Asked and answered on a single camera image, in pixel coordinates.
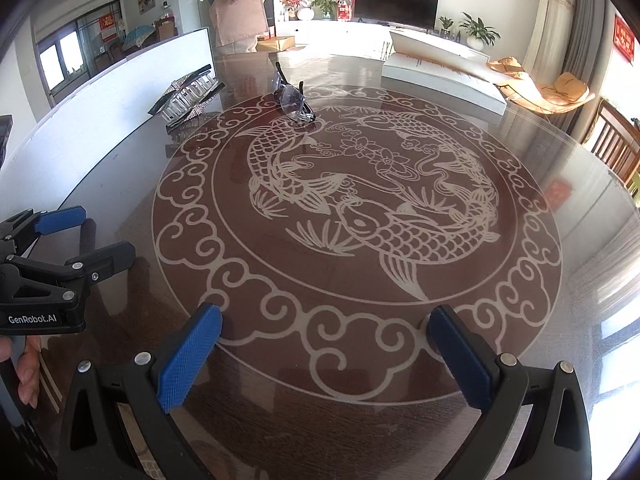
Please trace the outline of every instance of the glossy table surface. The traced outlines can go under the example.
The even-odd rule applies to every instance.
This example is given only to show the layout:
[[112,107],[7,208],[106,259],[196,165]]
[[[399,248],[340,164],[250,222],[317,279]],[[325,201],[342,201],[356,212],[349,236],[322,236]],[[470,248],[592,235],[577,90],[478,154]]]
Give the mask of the glossy table surface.
[[206,116],[173,137],[143,124],[66,200],[90,220],[34,247],[138,254],[94,288],[85,332],[44,344],[50,450],[75,363],[125,362],[211,301],[222,338],[172,416],[216,478],[434,478],[479,415],[424,336],[449,303],[496,351],[574,364],[607,478],[640,431],[640,222],[622,183],[545,120],[381,79],[376,60],[280,54],[318,114],[296,127],[269,94],[275,59],[219,60]]

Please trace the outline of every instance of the plant pot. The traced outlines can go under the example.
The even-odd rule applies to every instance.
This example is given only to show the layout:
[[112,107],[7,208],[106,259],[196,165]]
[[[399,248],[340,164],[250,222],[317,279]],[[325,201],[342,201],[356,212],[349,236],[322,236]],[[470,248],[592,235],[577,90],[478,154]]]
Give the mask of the plant pot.
[[466,38],[466,44],[470,46],[473,50],[482,51],[484,49],[484,41],[478,40],[475,36],[469,36]]
[[308,22],[309,20],[312,20],[315,15],[316,13],[314,12],[314,10],[309,9],[308,7],[304,7],[303,9],[300,9],[298,11],[298,19],[302,20],[303,22]]

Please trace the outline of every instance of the flat screen tv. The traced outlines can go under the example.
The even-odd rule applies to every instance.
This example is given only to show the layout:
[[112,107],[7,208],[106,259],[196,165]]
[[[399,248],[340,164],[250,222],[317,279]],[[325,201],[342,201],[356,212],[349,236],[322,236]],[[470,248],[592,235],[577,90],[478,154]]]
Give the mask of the flat screen tv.
[[356,0],[354,19],[435,28],[438,0]]

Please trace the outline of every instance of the brown tabletop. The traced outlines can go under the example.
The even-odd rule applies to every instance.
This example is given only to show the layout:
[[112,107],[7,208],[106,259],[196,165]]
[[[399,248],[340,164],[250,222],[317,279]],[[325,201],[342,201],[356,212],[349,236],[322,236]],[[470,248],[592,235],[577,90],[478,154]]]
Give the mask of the brown tabletop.
[[574,364],[606,478],[640,431],[621,409],[640,380],[622,184],[513,105],[491,117],[381,79],[380,61],[279,57],[314,124],[283,117],[275,55],[222,59],[228,88],[206,117],[173,136],[143,124],[66,200],[91,220],[34,248],[60,262],[128,240],[138,254],[91,295],[85,332],[46,341],[36,424],[52,452],[77,361],[127,361],[210,301],[222,337],[172,415],[217,478],[434,478],[479,415],[425,337],[448,303],[497,352]]

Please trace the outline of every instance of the dark blue gripper pad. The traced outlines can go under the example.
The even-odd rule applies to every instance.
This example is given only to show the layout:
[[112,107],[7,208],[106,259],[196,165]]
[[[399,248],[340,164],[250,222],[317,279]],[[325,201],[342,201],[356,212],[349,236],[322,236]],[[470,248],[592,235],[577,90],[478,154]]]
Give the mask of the dark blue gripper pad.
[[158,402],[165,413],[181,406],[222,331],[222,313],[210,304],[158,374]]
[[36,232],[50,235],[65,229],[81,226],[86,220],[86,211],[80,206],[51,211],[40,216],[35,225]]
[[427,330],[468,405],[487,410],[494,402],[491,375],[444,309],[431,312]]

